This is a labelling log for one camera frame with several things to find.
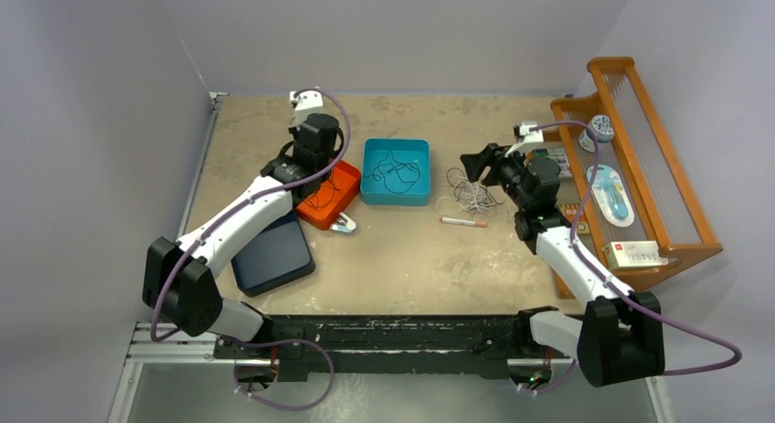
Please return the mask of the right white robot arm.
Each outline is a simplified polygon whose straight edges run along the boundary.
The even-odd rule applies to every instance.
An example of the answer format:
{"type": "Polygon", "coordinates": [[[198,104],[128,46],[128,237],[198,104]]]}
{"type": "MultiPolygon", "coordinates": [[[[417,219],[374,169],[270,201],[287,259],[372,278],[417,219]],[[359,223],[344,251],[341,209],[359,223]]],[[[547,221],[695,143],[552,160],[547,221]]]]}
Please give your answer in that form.
{"type": "Polygon", "coordinates": [[[513,343],[534,356],[547,346],[572,357],[592,386],[660,375],[665,369],[661,305],[606,269],[579,239],[557,206],[560,167],[543,156],[525,158],[496,143],[460,157],[471,182],[499,186],[515,203],[515,232],[584,307],[581,318],[557,310],[526,314],[513,343]]]}

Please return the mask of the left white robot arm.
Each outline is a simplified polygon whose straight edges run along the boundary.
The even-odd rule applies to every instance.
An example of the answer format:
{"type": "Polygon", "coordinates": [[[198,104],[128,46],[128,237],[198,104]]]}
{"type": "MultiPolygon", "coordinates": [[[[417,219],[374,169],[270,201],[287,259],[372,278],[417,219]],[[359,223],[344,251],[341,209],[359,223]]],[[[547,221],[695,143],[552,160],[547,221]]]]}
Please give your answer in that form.
{"type": "Polygon", "coordinates": [[[158,323],[166,319],[190,336],[235,338],[251,358],[270,351],[272,333],[262,327],[264,316],[225,299],[216,278],[262,230],[320,189],[345,154],[349,126],[327,113],[312,113],[292,136],[247,190],[207,223],[177,240],[160,237],[150,245],[142,300],[153,310],[153,341],[163,340],[158,323]]]}

